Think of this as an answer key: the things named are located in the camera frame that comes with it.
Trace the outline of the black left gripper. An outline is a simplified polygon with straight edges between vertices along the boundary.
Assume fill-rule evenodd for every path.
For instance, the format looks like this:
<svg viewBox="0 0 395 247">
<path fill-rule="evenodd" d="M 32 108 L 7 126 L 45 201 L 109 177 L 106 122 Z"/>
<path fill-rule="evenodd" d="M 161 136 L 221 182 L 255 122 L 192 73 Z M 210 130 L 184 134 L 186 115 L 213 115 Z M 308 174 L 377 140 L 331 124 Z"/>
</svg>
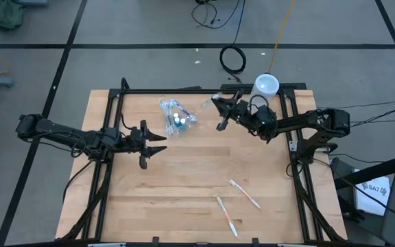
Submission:
<svg viewBox="0 0 395 247">
<path fill-rule="evenodd" d="M 139 153 L 139 166 L 141 169 L 147 169 L 147 157 L 167 149 L 167 146 L 147 147 L 146 139 L 148 141 L 164 141 L 167 138 L 154 134 L 147 133 L 147 122 L 141 120 L 140 128 L 132 127 L 130 134 L 126 137 L 121 137 L 118 144 L 115 145 L 115 153 Z"/>
</svg>

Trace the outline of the orange white wrapped toothbrush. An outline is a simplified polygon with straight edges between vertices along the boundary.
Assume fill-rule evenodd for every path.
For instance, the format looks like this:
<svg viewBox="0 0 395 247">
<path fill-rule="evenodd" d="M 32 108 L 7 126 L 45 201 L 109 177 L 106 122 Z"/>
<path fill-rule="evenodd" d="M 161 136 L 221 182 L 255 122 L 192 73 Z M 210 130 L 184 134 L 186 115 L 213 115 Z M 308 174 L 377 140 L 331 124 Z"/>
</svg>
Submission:
<svg viewBox="0 0 395 247">
<path fill-rule="evenodd" d="M 250 196 L 247 191 L 238 183 L 236 183 L 234 180 L 229 180 L 228 183 L 238 189 L 256 208 L 261 209 L 260 204 L 252 196 Z"/>
<path fill-rule="evenodd" d="M 231 220 L 231 218 L 230 218 L 230 216 L 228 214 L 228 211 L 226 210 L 226 208 L 224 206 L 223 200 L 219 196 L 216 196 L 216 200 L 217 200 L 219 206 L 221 207 L 221 209 L 222 209 L 222 211 L 223 211 L 223 213 L 225 215 L 225 218 L 227 219 L 227 222 L 228 222 L 228 225 L 229 225 L 229 227 L 230 227 L 230 229 L 232 231 L 232 234 L 236 238 L 238 238 L 238 232 L 237 232 L 237 230 L 235 228 L 235 225 L 234 225 L 233 221 Z"/>
</svg>

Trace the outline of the white wipes canister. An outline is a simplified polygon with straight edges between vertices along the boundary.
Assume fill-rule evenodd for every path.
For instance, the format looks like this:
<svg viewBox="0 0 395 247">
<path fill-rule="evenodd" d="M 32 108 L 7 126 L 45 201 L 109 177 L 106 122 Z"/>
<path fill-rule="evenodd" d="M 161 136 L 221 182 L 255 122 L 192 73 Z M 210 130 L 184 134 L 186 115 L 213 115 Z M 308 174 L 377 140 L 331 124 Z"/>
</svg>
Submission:
<svg viewBox="0 0 395 247">
<path fill-rule="evenodd" d="M 251 103 L 257 106 L 268 103 L 268 100 L 277 94 L 279 87 L 279 81 L 273 75 L 268 73 L 259 75 L 250 94 Z"/>
</svg>

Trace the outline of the white labelled box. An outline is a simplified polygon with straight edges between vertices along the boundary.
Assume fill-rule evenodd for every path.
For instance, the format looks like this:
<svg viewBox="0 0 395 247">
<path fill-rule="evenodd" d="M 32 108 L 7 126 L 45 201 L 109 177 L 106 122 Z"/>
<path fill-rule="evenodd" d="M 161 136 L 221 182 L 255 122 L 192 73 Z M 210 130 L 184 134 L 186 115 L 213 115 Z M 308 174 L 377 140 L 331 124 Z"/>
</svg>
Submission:
<svg viewBox="0 0 395 247">
<path fill-rule="evenodd" d="M 384 216 L 390 196 L 390 180 L 386 176 L 359 183 L 354 189 L 354 203 L 358 210 Z"/>
</svg>

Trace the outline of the green cloth bag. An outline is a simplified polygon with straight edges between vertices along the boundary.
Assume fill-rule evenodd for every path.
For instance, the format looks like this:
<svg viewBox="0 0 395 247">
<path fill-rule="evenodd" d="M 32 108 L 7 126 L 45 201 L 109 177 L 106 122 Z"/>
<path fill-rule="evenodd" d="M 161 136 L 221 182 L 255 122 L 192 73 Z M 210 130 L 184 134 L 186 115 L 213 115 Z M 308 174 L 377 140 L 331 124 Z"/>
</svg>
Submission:
<svg viewBox="0 0 395 247">
<path fill-rule="evenodd" d="M 12 31 L 23 24 L 25 7 L 14 0 L 0 0 L 0 30 Z"/>
</svg>

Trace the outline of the clear acrylic organizer box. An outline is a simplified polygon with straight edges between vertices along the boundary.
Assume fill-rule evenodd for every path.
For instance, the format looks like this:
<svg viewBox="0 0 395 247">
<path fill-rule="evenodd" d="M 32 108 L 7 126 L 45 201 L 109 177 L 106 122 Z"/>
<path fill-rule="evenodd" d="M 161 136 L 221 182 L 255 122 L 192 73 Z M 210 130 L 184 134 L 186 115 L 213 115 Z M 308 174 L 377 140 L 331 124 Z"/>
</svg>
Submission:
<svg viewBox="0 0 395 247">
<path fill-rule="evenodd" d="M 170 101 L 170 109 L 171 109 L 170 114 L 171 114 L 171 118 L 174 118 L 174 117 L 173 117 L 173 114 L 174 114 L 174 113 L 178 113 L 180 119 L 182 119 L 182 118 L 186 119 L 187 125 L 188 125 L 187 130 L 190 130 L 192 127 L 194 127 L 194 125 L 195 125 L 198 121 L 196 121 L 196 122 L 190 121 L 189 119 L 187 119 L 187 116 L 186 116 L 179 108 L 177 108 L 176 106 L 174 106 L 174 105 L 171 103 L 171 100 L 172 100 L 172 99 L 166 99 L 166 100 L 169 100 L 169 101 Z M 190 108 L 186 108 L 186 109 L 187 109 L 188 111 L 192 112 L 193 114 L 197 115 L 197 113 L 196 113 L 196 112 L 193 112 Z M 164 112 L 163 112 L 163 117 L 164 117 L 165 132 L 166 132 L 166 123 L 165 123 L 165 114 L 164 114 Z M 178 128 L 178 134 L 177 134 L 177 135 L 180 135 L 180 134 L 182 134 L 182 133 L 184 133 L 184 132 L 179 131 L 179 128 Z"/>
</svg>

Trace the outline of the black aluminium table frame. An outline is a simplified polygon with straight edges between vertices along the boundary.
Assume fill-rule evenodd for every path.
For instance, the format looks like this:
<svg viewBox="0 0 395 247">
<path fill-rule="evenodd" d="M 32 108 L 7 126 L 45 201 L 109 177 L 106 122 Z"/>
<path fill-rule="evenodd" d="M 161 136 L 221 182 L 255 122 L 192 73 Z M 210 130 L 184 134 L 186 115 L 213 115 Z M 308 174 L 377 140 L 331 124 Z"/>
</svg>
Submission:
<svg viewBox="0 0 395 247">
<path fill-rule="evenodd" d="M 137 154 L 118 154 L 104 213 L 95 211 L 88 232 L 104 242 L 229 243 L 258 239 L 261 243 L 301 243 L 315 239 L 311 212 L 298 208 L 294 182 L 287 169 L 289 147 L 285 134 L 266 143 L 235 122 L 220 132 L 219 114 L 200 104 L 210 90 L 183 93 L 157 90 L 128 93 L 123 99 L 127 132 L 146 120 L 149 129 L 165 133 L 160 98 L 176 99 L 197 113 L 197 125 L 161 142 L 167 149 L 139 167 Z M 234 180 L 261 206 L 256 208 Z M 236 238 L 219 206 L 224 203 L 238 232 Z"/>
</svg>

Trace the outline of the black metal beam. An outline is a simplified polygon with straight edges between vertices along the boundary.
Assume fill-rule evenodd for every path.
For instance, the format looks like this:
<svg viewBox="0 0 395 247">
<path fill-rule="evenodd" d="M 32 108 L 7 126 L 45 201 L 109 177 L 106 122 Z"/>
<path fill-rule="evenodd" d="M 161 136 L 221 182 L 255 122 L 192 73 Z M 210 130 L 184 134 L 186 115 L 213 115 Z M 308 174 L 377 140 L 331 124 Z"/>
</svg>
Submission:
<svg viewBox="0 0 395 247">
<path fill-rule="evenodd" d="M 335 188 L 337 190 L 347 188 L 351 185 L 358 185 L 375 178 L 393 174 L 394 172 L 395 158 L 378 165 L 359 170 L 358 172 L 350 173 L 349 175 L 345 175 L 343 178 L 336 178 L 334 180 Z"/>
</svg>

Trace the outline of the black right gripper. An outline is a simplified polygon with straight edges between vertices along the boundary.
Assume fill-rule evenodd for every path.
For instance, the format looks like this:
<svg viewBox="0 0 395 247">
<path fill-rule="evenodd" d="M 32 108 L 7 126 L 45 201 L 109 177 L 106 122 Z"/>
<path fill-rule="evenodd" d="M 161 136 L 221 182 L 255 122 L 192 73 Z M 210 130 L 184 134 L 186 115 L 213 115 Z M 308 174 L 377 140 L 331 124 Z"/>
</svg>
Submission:
<svg viewBox="0 0 395 247">
<path fill-rule="evenodd" d="M 237 91 L 229 99 L 211 99 L 222 118 L 217 130 L 225 130 L 228 120 L 231 119 L 246 128 L 251 135 L 269 143 L 276 136 L 276 113 L 268 105 L 257 106 L 253 112 L 253 104 L 243 100 L 242 96 L 243 91 Z"/>
</svg>

